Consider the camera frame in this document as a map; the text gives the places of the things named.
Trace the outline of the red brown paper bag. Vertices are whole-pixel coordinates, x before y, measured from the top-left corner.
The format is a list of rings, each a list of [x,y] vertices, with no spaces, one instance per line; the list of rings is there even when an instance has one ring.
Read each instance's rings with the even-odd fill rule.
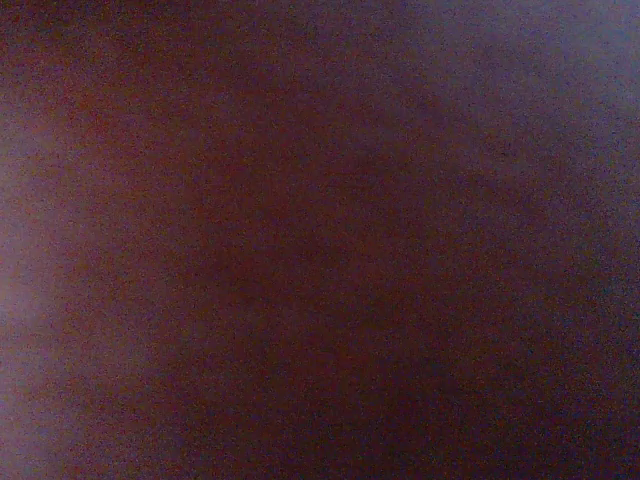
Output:
[[[5,1],[5,479],[635,479],[635,1]]]

